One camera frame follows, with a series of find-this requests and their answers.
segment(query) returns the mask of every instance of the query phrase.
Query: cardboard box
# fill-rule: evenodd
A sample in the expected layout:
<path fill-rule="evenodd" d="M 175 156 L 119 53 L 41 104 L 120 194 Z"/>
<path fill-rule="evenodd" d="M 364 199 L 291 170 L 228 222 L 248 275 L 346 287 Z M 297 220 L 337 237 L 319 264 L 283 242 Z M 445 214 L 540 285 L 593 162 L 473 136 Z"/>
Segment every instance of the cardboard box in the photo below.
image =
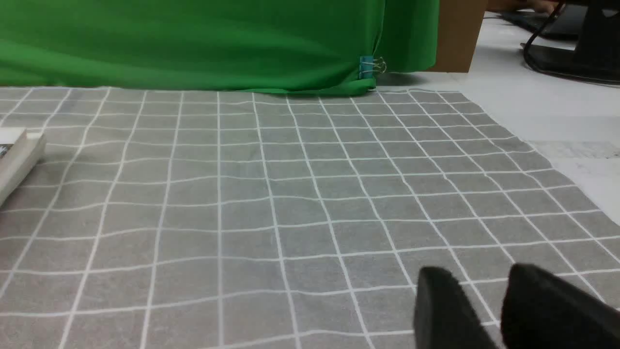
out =
<path fill-rule="evenodd" d="M 440 0 L 437 61 L 429 71 L 469 71 L 487 1 Z"/>

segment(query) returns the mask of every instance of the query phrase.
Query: green cloth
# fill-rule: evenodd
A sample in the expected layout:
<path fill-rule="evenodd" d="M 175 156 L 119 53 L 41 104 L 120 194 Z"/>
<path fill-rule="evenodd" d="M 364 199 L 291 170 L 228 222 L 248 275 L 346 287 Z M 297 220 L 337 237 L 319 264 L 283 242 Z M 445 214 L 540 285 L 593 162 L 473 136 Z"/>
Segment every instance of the green cloth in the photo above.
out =
<path fill-rule="evenodd" d="M 2 0 L 0 7 L 0 85 L 8 86 L 351 95 L 375 85 L 358 77 L 362 56 L 383 55 L 391 71 L 435 59 L 438 0 Z"/>

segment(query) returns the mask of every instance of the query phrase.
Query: gray grid mat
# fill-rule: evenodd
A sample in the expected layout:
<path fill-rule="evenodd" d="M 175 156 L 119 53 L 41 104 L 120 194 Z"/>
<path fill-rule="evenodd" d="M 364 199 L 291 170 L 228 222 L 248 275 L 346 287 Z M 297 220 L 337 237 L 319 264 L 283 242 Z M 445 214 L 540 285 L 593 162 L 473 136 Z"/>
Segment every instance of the gray grid mat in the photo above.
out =
<path fill-rule="evenodd" d="M 412 348 L 417 271 L 497 336 L 534 262 L 620 307 L 620 229 L 459 93 L 0 89 L 2 348 Z"/>

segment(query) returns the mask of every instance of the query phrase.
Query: book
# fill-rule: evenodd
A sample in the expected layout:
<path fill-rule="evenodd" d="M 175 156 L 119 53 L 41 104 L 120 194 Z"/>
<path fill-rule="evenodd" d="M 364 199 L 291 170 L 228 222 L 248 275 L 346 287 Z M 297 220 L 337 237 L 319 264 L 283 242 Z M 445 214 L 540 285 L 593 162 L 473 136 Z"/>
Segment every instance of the book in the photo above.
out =
<path fill-rule="evenodd" d="M 45 150 L 43 134 L 0 127 L 0 205 L 30 173 Z"/>

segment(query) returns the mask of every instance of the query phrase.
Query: white table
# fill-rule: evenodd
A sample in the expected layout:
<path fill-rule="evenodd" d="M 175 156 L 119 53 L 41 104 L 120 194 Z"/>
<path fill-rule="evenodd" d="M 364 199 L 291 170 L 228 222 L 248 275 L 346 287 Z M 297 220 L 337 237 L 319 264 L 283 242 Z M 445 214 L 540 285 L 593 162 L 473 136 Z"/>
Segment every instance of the white table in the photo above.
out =
<path fill-rule="evenodd" d="M 504 20 L 484 19 L 468 74 L 415 73 L 401 86 L 380 89 L 408 85 L 462 92 L 547 156 L 620 223 L 620 88 L 531 71 L 520 50 L 530 35 Z M 544 39 L 536 43 L 574 47 Z"/>

